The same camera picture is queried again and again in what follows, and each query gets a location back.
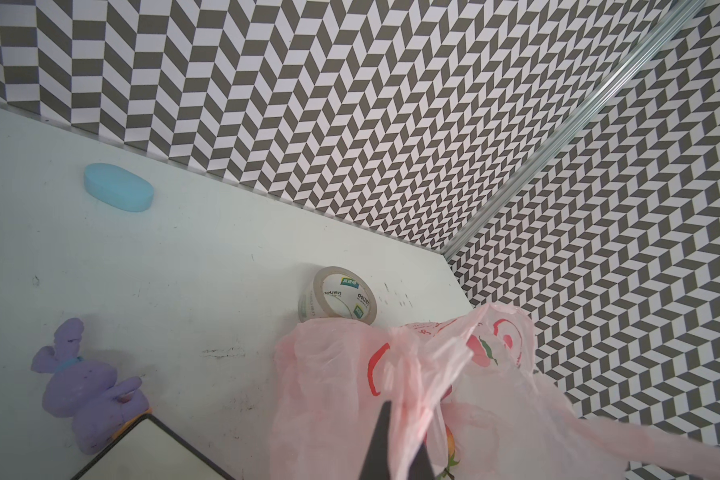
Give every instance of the orange edge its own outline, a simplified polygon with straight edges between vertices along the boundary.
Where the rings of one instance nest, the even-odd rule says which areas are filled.
[[[142,416],[146,415],[147,413],[152,413],[152,407],[148,408],[148,409],[146,410],[146,412],[141,413],[141,414],[139,414],[138,416],[132,418],[131,420],[128,420],[127,422],[125,422],[125,423],[123,424],[123,427],[112,435],[112,439],[115,440],[117,437],[123,435],[123,432],[124,432],[125,430],[127,430],[128,427],[130,427],[130,425],[131,425],[132,423],[134,423],[136,420],[138,420],[138,419],[141,418]]]

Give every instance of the purple stuffed animal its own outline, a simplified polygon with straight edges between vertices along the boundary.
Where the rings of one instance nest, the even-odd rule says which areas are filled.
[[[150,404],[137,376],[117,383],[117,370],[104,362],[77,356],[83,322],[71,318],[54,334],[56,349],[44,346],[32,359],[32,371],[53,373],[43,394],[43,409],[57,418],[73,417],[77,447],[93,455],[112,435],[140,416]]]

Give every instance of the herringbone pattern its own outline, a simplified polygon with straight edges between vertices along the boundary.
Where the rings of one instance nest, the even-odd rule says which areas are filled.
[[[437,248],[670,0],[10,0],[0,100]]]
[[[582,416],[720,445],[720,3],[452,267],[472,303],[531,312],[538,368]]]

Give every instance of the blue soap bar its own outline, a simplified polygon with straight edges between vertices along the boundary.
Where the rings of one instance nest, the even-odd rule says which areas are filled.
[[[89,194],[126,212],[141,212],[152,205],[155,189],[144,178],[110,164],[90,164],[85,168],[85,190]]]

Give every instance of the translucent plastic bag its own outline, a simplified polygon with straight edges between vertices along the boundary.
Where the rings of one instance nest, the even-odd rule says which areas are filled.
[[[720,479],[720,448],[576,418],[565,395],[533,374],[534,351],[528,315],[498,304],[390,330],[304,322],[276,348],[271,478],[357,480],[382,404],[392,400],[392,480],[406,480],[422,442],[441,478],[616,479],[636,460]]]

